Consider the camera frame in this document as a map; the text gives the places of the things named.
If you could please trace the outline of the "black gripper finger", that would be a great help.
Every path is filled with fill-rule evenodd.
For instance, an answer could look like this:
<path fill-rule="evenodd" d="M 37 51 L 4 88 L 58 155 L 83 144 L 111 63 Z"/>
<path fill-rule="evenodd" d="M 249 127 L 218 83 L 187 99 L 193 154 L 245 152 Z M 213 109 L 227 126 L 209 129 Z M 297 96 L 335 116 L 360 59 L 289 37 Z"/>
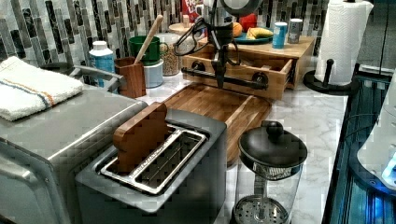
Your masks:
<path fill-rule="evenodd" d="M 223 88 L 224 85 L 224 77 L 225 77 L 225 73 L 226 73 L 226 69 L 227 69 L 227 62 L 222 62 L 221 63 L 221 87 Z"/>
<path fill-rule="evenodd" d="M 211 64 L 215 71 L 215 77 L 216 77 L 217 84 L 219 87 L 222 87 L 223 86 L 223 73 L 222 73 L 223 66 L 222 66 L 221 62 L 215 61 L 215 60 L 212 60 Z"/>

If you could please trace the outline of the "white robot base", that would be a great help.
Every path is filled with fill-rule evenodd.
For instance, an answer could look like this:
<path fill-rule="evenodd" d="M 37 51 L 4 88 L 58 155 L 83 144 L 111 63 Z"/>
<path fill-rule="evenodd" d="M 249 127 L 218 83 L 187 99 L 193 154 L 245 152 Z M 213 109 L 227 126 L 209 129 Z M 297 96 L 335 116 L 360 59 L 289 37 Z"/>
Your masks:
<path fill-rule="evenodd" d="M 391 191 L 396 190 L 396 80 L 392 75 L 378 120 L 357 153 L 361 166 Z"/>

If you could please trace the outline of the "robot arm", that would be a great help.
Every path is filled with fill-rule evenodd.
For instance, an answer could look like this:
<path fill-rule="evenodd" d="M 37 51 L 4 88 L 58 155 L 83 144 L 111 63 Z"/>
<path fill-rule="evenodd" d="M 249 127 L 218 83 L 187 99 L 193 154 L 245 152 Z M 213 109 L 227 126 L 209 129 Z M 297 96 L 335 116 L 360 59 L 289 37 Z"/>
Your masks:
<path fill-rule="evenodd" d="M 231 61 L 228 56 L 228 47 L 233 41 L 232 17 L 241 18 L 255 12 L 262 0 L 205 0 L 209 5 L 207 40 L 214 47 L 214 58 L 211 61 L 215 71 L 215 78 L 219 88 L 223 87 L 226 64 L 238 65 L 239 62 Z"/>

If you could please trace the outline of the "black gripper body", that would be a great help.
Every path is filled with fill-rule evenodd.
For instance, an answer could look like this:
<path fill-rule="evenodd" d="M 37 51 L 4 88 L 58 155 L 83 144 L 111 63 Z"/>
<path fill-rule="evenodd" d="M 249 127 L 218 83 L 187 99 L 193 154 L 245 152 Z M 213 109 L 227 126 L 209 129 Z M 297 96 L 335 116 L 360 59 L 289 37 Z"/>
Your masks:
<path fill-rule="evenodd" d="M 208 43 L 214 47 L 213 65 L 225 65 L 226 63 L 234 65 L 228 56 L 228 47 L 232 42 L 233 24 L 231 22 L 222 26 L 209 25 Z"/>

